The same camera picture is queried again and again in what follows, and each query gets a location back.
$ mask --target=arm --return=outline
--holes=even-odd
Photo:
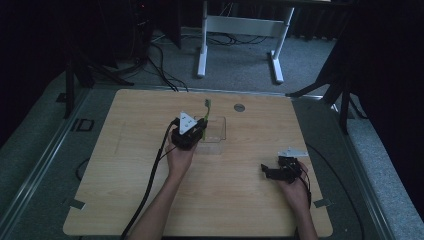
[[[169,145],[166,147],[165,151],[168,152],[173,149],[167,155],[169,167],[168,177],[155,199],[153,199],[152,203],[134,225],[131,235],[128,238],[129,240],[154,240],[162,238],[172,202],[174,201],[185,173],[191,165],[194,150],[196,148],[196,146],[194,146],[190,151],[181,151],[175,148],[170,137],[168,138],[168,142]]]
[[[303,163],[300,163],[305,172],[308,171]],[[302,172],[301,178],[305,179],[306,173]],[[301,240],[318,239],[314,223],[312,221],[311,212],[309,211],[308,195],[305,185],[300,179],[296,179],[289,184],[285,181],[276,181],[283,190],[287,202],[293,210],[296,217],[296,225],[298,227],[299,237]]]

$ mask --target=white triangular object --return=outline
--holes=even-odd
[[[300,151],[295,148],[289,147],[286,151],[278,152],[278,156],[282,157],[307,157],[307,151]]]
[[[180,134],[183,135],[197,124],[197,121],[187,113],[180,113]]]

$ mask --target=black cable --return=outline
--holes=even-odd
[[[220,40],[217,40],[217,39],[213,39],[211,37],[207,38],[207,40],[209,42],[212,42],[212,44],[223,45],[223,46],[233,46],[233,45],[243,45],[243,44],[260,44],[263,41],[265,41],[265,39],[267,39],[267,37],[263,37],[262,40],[260,40],[258,42],[254,42],[256,39],[260,38],[260,36],[254,37],[253,39],[251,39],[249,41],[241,41],[241,40],[238,40],[236,36],[230,35],[230,34],[227,34],[227,33],[224,33],[224,34],[223,33],[216,33],[216,34],[213,34],[212,36],[214,36],[214,35],[215,36],[224,36],[224,37],[227,37],[229,39],[228,42],[223,42],[223,41],[220,41]]]
[[[172,122],[169,124],[168,128],[166,129],[165,136],[163,137],[163,141],[162,141],[161,147],[160,147],[160,148],[159,148],[159,150],[158,150],[158,153],[157,153],[157,155],[156,155],[155,162],[154,162],[153,167],[152,167],[152,171],[151,171],[151,173],[150,173],[149,183],[147,184],[147,188],[146,188],[146,192],[144,193],[143,200],[141,200],[141,203],[140,203],[139,207],[137,208],[137,211],[134,213],[134,215],[133,215],[133,217],[131,218],[130,222],[128,223],[127,227],[126,227],[126,228],[125,228],[125,230],[122,232],[122,234],[121,234],[121,238],[120,238],[121,240],[124,240],[124,239],[126,238],[126,236],[127,236],[128,232],[130,231],[130,229],[131,229],[132,225],[133,225],[133,224],[134,224],[134,222],[137,220],[138,215],[140,214],[141,210],[143,209],[144,205],[146,204],[147,198],[149,197],[149,194],[150,194],[150,190],[152,189],[153,180],[154,180],[154,178],[155,178],[156,169],[157,169],[157,167],[158,167],[158,165],[159,165],[159,161],[160,161],[160,160],[161,160],[164,156],[166,156],[166,154],[168,154],[170,151],[172,151],[172,150],[174,150],[174,149],[175,149],[175,148],[173,148],[172,150],[168,151],[165,155],[163,155],[163,156],[161,157],[161,154],[162,154],[162,152],[163,152],[163,148],[164,148],[164,145],[165,145],[166,139],[167,139],[167,137],[168,137],[169,131],[170,131],[170,129],[171,129],[171,127],[172,127],[172,125],[174,125],[174,124],[177,122],[177,120],[178,120],[178,119],[175,119],[174,121],[172,121]]]
[[[297,171],[290,164],[287,164],[286,166],[290,168],[293,173],[295,174],[297,173]],[[306,195],[308,197],[309,208],[311,208],[311,201],[312,201],[311,181],[309,180],[308,173],[305,170],[303,170],[302,167],[300,167],[300,170],[305,173],[306,178],[308,179],[308,183],[306,183],[305,179],[303,179],[301,176],[298,177],[300,181],[302,181],[303,185],[305,186]]]
[[[159,65],[159,67],[156,67],[156,66],[155,66],[156,70],[157,70],[157,71],[158,71],[158,73],[159,73],[159,76],[160,76],[162,79],[164,79],[164,81],[165,81],[165,82],[169,82],[169,81],[176,81],[176,82],[181,83],[181,84],[183,85],[183,87],[186,89],[186,91],[188,92],[187,85],[186,85],[183,81],[181,81],[181,80],[177,79],[176,77],[172,76],[170,73],[166,72],[166,71],[163,69],[164,54],[163,54],[163,50],[162,50],[162,48],[160,48],[158,45],[156,45],[156,44],[154,44],[154,43],[151,43],[151,45],[152,45],[153,47],[157,48],[157,49],[159,50],[159,52],[160,52],[160,65]]]
[[[331,166],[331,164],[328,162],[328,160],[324,157],[324,155],[322,155],[316,148],[314,148],[313,146],[311,146],[309,143],[305,143],[306,144],[306,146],[308,146],[309,148],[311,148],[312,150],[314,150],[321,158],[322,158],[322,160],[324,160],[324,162],[327,164],[327,166],[330,168],[330,170],[333,172],[333,174],[334,174],[334,176],[337,178],[337,180],[339,181],[339,183],[340,183],[340,186],[343,188],[343,191],[346,193],[346,197],[347,197],[347,199],[349,200],[349,202],[350,202],[350,204],[351,204],[351,206],[352,206],[352,209],[353,209],[353,211],[355,212],[355,215],[356,215],[356,218],[358,219],[358,224],[359,224],[359,227],[360,227],[360,229],[361,229],[361,239],[365,239],[365,236],[364,236],[364,225],[363,225],[363,223],[362,223],[362,220],[361,220],[361,218],[359,217],[359,213],[358,213],[358,210],[356,209],[356,207],[355,207],[355,205],[353,204],[353,200],[352,200],[352,198],[350,197],[350,195],[348,194],[348,192],[347,192],[347,189],[346,189],[346,187],[344,186],[344,184],[343,184],[343,182],[342,182],[342,180],[340,179],[340,177],[339,177],[339,175],[336,173],[336,171],[334,170],[334,168]]]
[[[149,60],[149,62],[153,65],[153,67],[156,69],[156,71],[159,74],[159,77],[162,78],[162,80],[174,91],[174,92],[178,92],[178,88],[172,84],[171,82],[168,81],[168,79],[163,76],[163,74],[161,74],[161,70],[159,69],[158,66],[156,66],[156,64],[152,61],[152,59],[150,57],[147,57],[147,59]]]

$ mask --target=forearm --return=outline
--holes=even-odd
[[[129,240],[161,239],[180,179],[168,177],[155,199],[134,226]]]
[[[318,239],[311,213],[308,210],[302,210],[295,213],[296,224],[299,237],[301,240],[316,240]]]

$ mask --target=tripod leg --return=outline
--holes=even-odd
[[[342,95],[342,104],[340,109],[340,119],[339,124],[344,134],[348,134],[347,132],[347,113],[349,108],[349,100],[350,100],[350,79],[346,79],[345,87],[343,89]]]
[[[330,87],[325,92],[322,100],[325,104],[333,105],[339,96],[343,93],[344,83],[343,82],[335,82],[330,85]]]
[[[93,68],[97,69],[100,73],[104,74],[106,77],[111,78],[113,81],[115,81],[116,83],[120,84],[120,85],[126,85],[126,86],[133,86],[134,83],[132,82],[127,82],[124,79],[118,77],[116,74],[112,73],[111,71],[107,70],[106,68],[102,67],[101,65],[91,61],[90,58],[88,58],[84,53],[82,53],[81,51],[77,50],[79,56],[81,57],[81,59],[87,63],[87,65],[92,66]]]
[[[303,95],[305,95],[309,92],[312,92],[315,89],[318,89],[318,88],[324,86],[325,84],[333,83],[336,79],[337,79],[336,75],[330,75],[330,76],[326,77],[324,80],[315,81],[311,85],[306,86],[306,87],[300,89],[299,91],[296,91],[296,92],[293,92],[293,93],[286,93],[286,97],[294,97],[294,98],[301,97],[301,96],[303,96]]]
[[[318,89],[322,86],[324,86],[327,83],[324,82],[314,82],[309,86],[306,86],[305,88],[300,89],[299,91],[293,92],[293,93],[286,93],[286,97],[294,97],[294,98],[298,98],[301,97],[309,92],[312,92],[315,89]]]
[[[72,110],[74,110],[74,98],[74,63],[71,59],[66,66],[66,110],[65,116],[63,117],[65,119],[67,119],[69,115],[71,115]]]

